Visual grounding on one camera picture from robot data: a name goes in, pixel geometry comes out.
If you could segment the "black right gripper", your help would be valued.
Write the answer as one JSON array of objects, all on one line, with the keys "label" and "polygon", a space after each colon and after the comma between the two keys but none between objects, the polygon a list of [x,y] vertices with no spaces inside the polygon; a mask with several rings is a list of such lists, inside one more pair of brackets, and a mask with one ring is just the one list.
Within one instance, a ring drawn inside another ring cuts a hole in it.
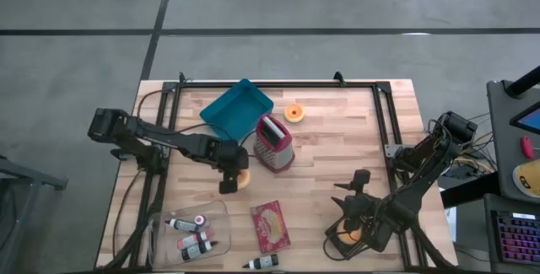
[{"label": "black right gripper", "polygon": [[[347,190],[354,190],[354,183],[347,184],[335,183],[334,186]],[[341,208],[345,217],[344,228],[347,232],[359,229],[363,218],[370,218],[375,215],[376,208],[380,205],[381,199],[367,194],[358,196],[345,196],[345,199],[339,199],[332,196],[331,199]]]}]

